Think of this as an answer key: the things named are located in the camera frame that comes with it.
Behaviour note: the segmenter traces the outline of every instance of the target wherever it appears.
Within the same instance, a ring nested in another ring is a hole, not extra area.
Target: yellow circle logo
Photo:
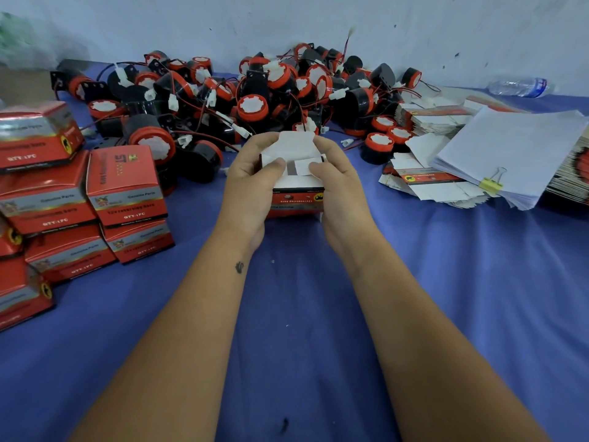
[[[70,141],[68,141],[68,138],[61,137],[61,145],[64,147],[68,155],[72,154],[72,146],[70,145]]]
[[[8,240],[10,240],[13,245],[22,244],[22,236],[14,228],[8,228]]]
[[[53,292],[51,291],[51,287],[49,287],[48,284],[46,284],[45,282],[43,282],[40,285],[40,292],[43,294],[44,297],[46,297],[47,299],[51,299],[53,297]]]

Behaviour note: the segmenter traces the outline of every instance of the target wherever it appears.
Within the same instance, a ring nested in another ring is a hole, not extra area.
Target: finger
[[[262,167],[253,178],[257,178],[263,187],[272,189],[276,181],[282,177],[284,169],[286,169],[286,161],[282,158],[276,158],[273,162]]]
[[[309,172],[319,178],[327,190],[335,189],[342,181],[342,173],[330,161],[310,163]]]
[[[324,153],[328,157],[329,163],[333,164],[342,174],[354,170],[346,154],[332,140],[315,136],[313,143],[321,153]]]
[[[260,152],[278,141],[278,132],[260,133],[252,136],[235,157],[227,175],[240,178],[254,174],[260,161]]]

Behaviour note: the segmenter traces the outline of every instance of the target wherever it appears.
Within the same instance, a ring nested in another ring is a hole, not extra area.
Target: product box
[[[51,287],[24,258],[0,262],[0,331],[54,306]]]
[[[97,224],[40,234],[29,241],[25,251],[26,263],[52,283],[90,273],[116,260]]]
[[[96,220],[84,194],[88,151],[68,164],[0,177],[0,211],[25,237]]]
[[[168,216],[147,145],[92,150],[86,192],[105,228]]]
[[[276,182],[267,218],[315,214],[323,211],[323,183],[309,172],[309,163],[326,161],[313,144],[313,132],[280,132],[278,141],[262,150],[260,165],[280,157],[284,174]]]
[[[0,110],[0,174],[69,163],[83,143],[82,132],[64,102]]]
[[[175,245],[165,220],[151,220],[111,229],[103,228],[102,233],[108,246],[123,264]]]
[[[21,234],[0,215],[0,260],[12,258],[21,252]]]

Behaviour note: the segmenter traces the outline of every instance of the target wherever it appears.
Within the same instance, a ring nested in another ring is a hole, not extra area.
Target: wall
[[[589,0],[2,0],[1,10],[50,21],[93,60],[206,55],[236,72],[257,51],[298,41],[342,50],[365,66],[421,69],[443,85],[483,87],[498,73],[543,76],[589,96]]]

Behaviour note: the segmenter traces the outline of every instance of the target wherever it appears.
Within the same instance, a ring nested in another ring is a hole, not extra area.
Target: person's left hand
[[[252,136],[227,171],[216,230],[245,239],[250,254],[264,237],[264,219],[270,211],[272,189],[282,177],[286,163],[278,158],[257,173],[254,173],[254,166],[260,161],[260,152],[277,140],[276,132]]]

